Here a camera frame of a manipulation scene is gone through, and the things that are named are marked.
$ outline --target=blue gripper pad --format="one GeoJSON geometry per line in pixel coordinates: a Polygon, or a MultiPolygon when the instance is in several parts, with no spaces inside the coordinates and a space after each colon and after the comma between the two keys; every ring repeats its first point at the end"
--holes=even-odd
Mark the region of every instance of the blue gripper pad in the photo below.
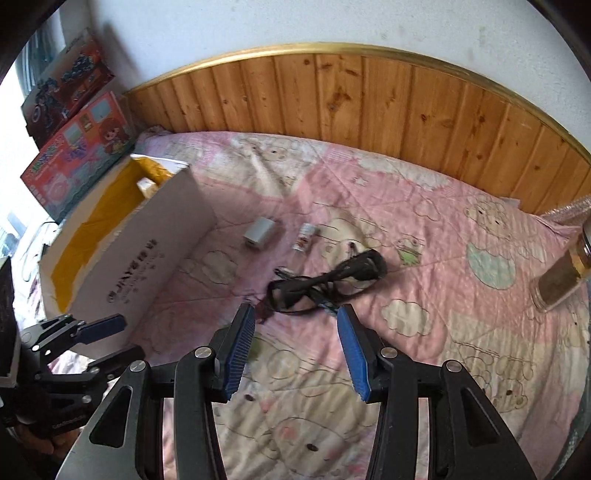
{"type": "Polygon", "coordinates": [[[345,360],[347,361],[347,367],[349,368],[349,375],[351,375],[351,380],[353,381],[353,387],[361,397],[361,400],[368,401],[371,392],[369,387],[368,363],[349,320],[349,315],[342,307],[339,308],[336,315],[336,326],[339,332],[340,344],[345,354],[345,360]]]}
{"type": "Polygon", "coordinates": [[[113,315],[89,325],[84,325],[80,328],[76,340],[78,343],[89,343],[97,342],[103,338],[110,337],[119,332],[123,332],[127,323],[123,315],[113,315]]]}
{"type": "Polygon", "coordinates": [[[255,310],[248,306],[240,327],[233,341],[229,354],[224,361],[223,391],[227,400],[230,400],[240,386],[244,365],[248,359],[248,351],[251,348],[252,337],[255,334],[255,310]]]}

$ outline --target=metal screw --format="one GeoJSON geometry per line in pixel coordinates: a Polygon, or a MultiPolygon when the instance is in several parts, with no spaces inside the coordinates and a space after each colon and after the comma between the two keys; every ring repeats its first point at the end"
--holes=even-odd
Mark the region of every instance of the metal screw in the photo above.
{"type": "Polygon", "coordinates": [[[197,350],[195,350],[195,356],[197,358],[207,358],[211,354],[212,349],[210,349],[208,346],[200,346],[197,350]]]}
{"type": "Polygon", "coordinates": [[[141,372],[144,368],[146,368],[146,362],[143,360],[136,360],[135,362],[131,362],[129,369],[132,372],[141,372]]]}
{"type": "Polygon", "coordinates": [[[392,348],[391,346],[385,346],[384,348],[382,348],[380,353],[384,358],[396,358],[396,356],[398,355],[398,351],[395,348],[392,348]]]}
{"type": "Polygon", "coordinates": [[[445,364],[445,367],[454,373],[458,373],[462,369],[462,364],[457,360],[450,360],[448,363],[445,364]]]}

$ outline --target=wooden panel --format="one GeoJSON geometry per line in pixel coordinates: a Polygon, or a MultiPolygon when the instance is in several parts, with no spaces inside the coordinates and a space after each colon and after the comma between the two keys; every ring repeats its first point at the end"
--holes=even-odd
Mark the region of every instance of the wooden panel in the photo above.
{"type": "Polygon", "coordinates": [[[150,103],[151,115],[155,123],[153,125],[162,125],[166,130],[174,131],[173,125],[168,118],[166,108],[162,102],[162,98],[156,88],[152,86],[146,89],[148,94],[148,101],[150,103]]]}
{"type": "Polygon", "coordinates": [[[313,55],[280,55],[274,58],[285,133],[320,139],[316,71],[313,55]]]}
{"type": "Polygon", "coordinates": [[[240,62],[254,130],[265,134],[285,134],[273,59],[262,57],[240,62]]]}
{"type": "Polygon", "coordinates": [[[189,76],[207,129],[212,132],[228,130],[212,70],[197,70],[189,73],[189,76]]]}
{"type": "Polygon", "coordinates": [[[233,132],[254,131],[240,64],[224,63],[212,70],[228,128],[233,132]]]}
{"type": "Polygon", "coordinates": [[[579,153],[569,148],[536,212],[543,213],[570,203],[578,194],[588,173],[589,163],[579,153]]]}
{"type": "Polygon", "coordinates": [[[494,93],[466,84],[452,138],[441,171],[474,183],[486,164],[495,142],[506,103],[494,93]]]}
{"type": "Polygon", "coordinates": [[[519,198],[526,212],[591,194],[587,160],[559,127],[502,89],[446,72],[373,56],[285,54],[179,74],[128,98],[148,126],[321,138],[519,198]]]}
{"type": "Polygon", "coordinates": [[[184,119],[183,111],[178,104],[177,94],[174,92],[172,80],[160,82],[156,85],[156,90],[158,90],[158,94],[162,99],[164,109],[166,110],[170,123],[173,126],[173,130],[176,133],[188,132],[189,127],[184,119]]]}
{"type": "Polygon", "coordinates": [[[569,150],[567,143],[545,125],[535,143],[528,164],[510,196],[521,199],[520,208],[535,211],[569,150]]]}
{"type": "Polygon", "coordinates": [[[166,109],[155,86],[135,92],[132,104],[139,110],[141,118],[148,127],[162,125],[166,130],[173,131],[166,109]]]}
{"type": "Polygon", "coordinates": [[[441,169],[464,84],[444,73],[413,67],[402,159],[432,170],[441,169]]]}
{"type": "Polygon", "coordinates": [[[360,56],[317,55],[322,140],[359,146],[362,62],[360,56]]]}
{"type": "Polygon", "coordinates": [[[363,58],[360,148],[400,157],[410,80],[411,66],[407,63],[363,58]]]}
{"type": "Polygon", "coordinates": [[[199,101],[191,82],[189,75],[181,75],[172,79],[174,91],[177,94],[178,104],[181,108],[181,113],[187,122],[187,127],[191,132],[199,132],[205,130],[205,121],[201,114],[199,101]]]}
{"type": "Polygon", "coordinates": [[[526,167],[541,122],[513,105],[501,125],[495,145],[476,187],[498,197],[508,197],[526,167]]]}

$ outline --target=glass jar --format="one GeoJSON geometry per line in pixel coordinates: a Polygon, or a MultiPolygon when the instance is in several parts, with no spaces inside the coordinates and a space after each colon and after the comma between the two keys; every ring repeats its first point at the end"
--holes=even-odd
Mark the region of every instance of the glass jar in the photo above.
{"type": "Polygon", "coordinates": [[[591,275],[591,217],[583,224],[583,231],[572,239],[564,254],[530,284],[536,308],[548,312],[560,304],[591,275]]]}

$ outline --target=white wall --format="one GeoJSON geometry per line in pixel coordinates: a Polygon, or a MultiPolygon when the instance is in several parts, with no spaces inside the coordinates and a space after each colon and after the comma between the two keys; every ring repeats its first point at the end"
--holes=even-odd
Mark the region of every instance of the white wall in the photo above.
{"type": "Polygon", "coordinates": [[[526,0],[88,0],[88,5],[126,88],[245,48],[367,43],[429,55],[495,80],[545,110],[591,150],[591,82],[558,32],[526,0]]]}
{"type": "Polygon", "coordinates": [[[74,40],[83,28],[90,27],[90,8],[86,0],[68,0],[58,12],[66,44],[74,40]]]}

